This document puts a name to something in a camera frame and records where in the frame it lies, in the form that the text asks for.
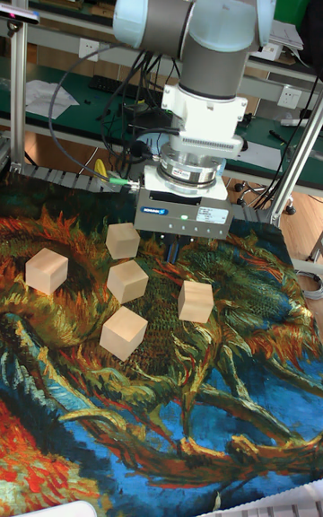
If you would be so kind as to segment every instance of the keyboard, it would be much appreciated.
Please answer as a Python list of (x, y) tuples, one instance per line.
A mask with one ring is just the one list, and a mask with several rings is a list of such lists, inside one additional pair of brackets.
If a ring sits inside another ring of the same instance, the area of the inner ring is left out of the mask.
[[(95, 74), (94, 77), (89, 82), (89, 88), (93, 90), (99, 90), (101, 92), (107, 92), (108, 94), (113, 94), (116, 89), (121, 85), (121, 81), (115, 80), (114, 78), (107, 78), (106, 76), (99, 76)], [(136, 84), (129, 84), (127, 86), (126, 96), (127, 98), (132, 98), (135, 100), (137, 94), (138, 86)], [(161, 106), (162, 104), (162, 91), (157, 90), (149, 90), (152, 95), (154, 101)], [(144, 91), (140, 94), (140, 100), (145, 98), (146, 94)]]
[(238, 509), (215, 511), (206, 515), (210, 517), (321, 517), (322, 515), (322, 503), (320, 501), (291, 505), (269, 505), (268, 507), (257, 506), (257, 502), (253, 505), (252, 509), (243, 509), (243, 505), (241, 505)]

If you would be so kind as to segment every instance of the green table surface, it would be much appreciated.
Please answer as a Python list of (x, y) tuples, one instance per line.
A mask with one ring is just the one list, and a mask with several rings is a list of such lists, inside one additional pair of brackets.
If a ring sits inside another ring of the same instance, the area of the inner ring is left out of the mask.
[[(57, 83), (62, 77), (63, 72), (48, 68), (45, 66), (38, 66), (31, 63), (27, 64), (27, 82), (31, 80), (43, 80), (48, 83)], [(10, 60), (0, 57), (0, 76), (10, 78)], [(110, 94), (98, 92), (88, 87), (89, 76), (82, 76), (79, 74), (69, 74), (64, 81), (64, 88), (74, 96), (79, 102), (80, 106), (71, 106), (68, 110), (63, 112), (59, 118), (53, 121), (54, 129), (57, 132), (66, 132), (71, 135), (82, 136), (93, 141), (101, 140), (100, 138), (100, 120), (103, 109), (110, 97)], [(111, 104), (111, 114), (106, 117), (106, 122), (109, 125), (113, 115), (118, 113), (121, 98), (117, 97)], [(6, 90), (1, 90), (0, 84), (0, 117), (10, 118), (10, 93)], [(26, 124), (28, 126), (48, 127), (48, 120), (36, 114), (26, 112)], [(254, 118), (248, 127), (238, 127), (237, 134), (244, 136), (247, 141), (255, 142), (263, 146), (271, 148), (284, 149), (281, 143), (269, 134), (269, 130), (274, 130), (280, 134), (285, 140), (288, 140), (293, 132), (291, 127), (281, 127), (278, 122), (268, 120), (266, 118)], [(296, 133), (293, 144), (298, 143), (301, 138), (302, 128)], [(111, 129), (113, 135), (113, 142), (120, 142), (121, 136), (121, 120), (116, 118)], [(315, 150), (323, 153), (323, 137), (318, 138), (314, 146)], [(287, 161), (284, 161), (284, 170), (287, 167)], [(227, 171), (241, 172), (241, 174), (254, 176), (261, 176), (272, 179), (273, 172), (261, 166), (254, 166), (247, 162), (237, 162), (229, 160), (227, 162)], [(309, 188), (323, 189), (323, 162), (309, 158), (303, 168), (298, 184), (307, 186)]]

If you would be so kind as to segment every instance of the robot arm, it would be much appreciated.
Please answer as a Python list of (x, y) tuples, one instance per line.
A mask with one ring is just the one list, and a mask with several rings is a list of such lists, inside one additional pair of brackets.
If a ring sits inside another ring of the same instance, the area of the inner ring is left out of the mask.
[(226, 198), (221, 184), (216, 188), (216, 172), (242, 147), (235, 130), (247, 101), (237, 91), (249, 52), (269, 40), (274, 12), (275, 0), (117, 0), (117, 39), (182, 62), (179, 83), (167, 85), (162, 98), (179, 136), (162, 147), (158, 168), (147, 168), (145, 189)]

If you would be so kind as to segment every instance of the white paper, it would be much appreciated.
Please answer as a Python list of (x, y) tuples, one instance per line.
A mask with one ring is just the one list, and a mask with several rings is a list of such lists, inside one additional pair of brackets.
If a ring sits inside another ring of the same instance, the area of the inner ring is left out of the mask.
[[(56, 83), (45, 83), (42, 80), (32, 80), (26, 84), (26, 110), (31, 114), (39, 114), (48, 118), (49, 106)], [(79, 103), (64, 88), (60, 88), (55, 100), (52, 118), (58, 118), (70, 106)]]
[(262, 144), (255, 144), (255, 142), (248, 142), (248, 149), (240, 152), (236, 158), (238, 162), (246, 162), (274, 171), (277, 170), (281, 159), (282, 156), (278, 148), (269, 148)]
[(292, 46), (298, 50), (303, 50), (303, 43), (294, 24), (287, 22), (273, 21), (270, 31), (270, 39), (279, 44)]

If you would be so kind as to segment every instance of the label sticker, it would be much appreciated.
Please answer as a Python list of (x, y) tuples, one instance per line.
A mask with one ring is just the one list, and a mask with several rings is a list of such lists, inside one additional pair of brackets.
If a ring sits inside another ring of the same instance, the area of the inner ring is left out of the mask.
[(182, 170), (181, 168), (173, 168), (171, 175), (176, 176), (176, 178), (181, 178), (182, 180), (189, 180), (190, 177), (190, 173)]
[(196, 220), (198, 222), (226, 223), (229, 210), (221, 208), (198, 208)]
[(157, 214), (157, 215), (167, 215), (168, 210), (165, 208), (151, 208), (149, 206), (142, 206), (140, 208), (141, 212), (144, 212), (144, 214)]

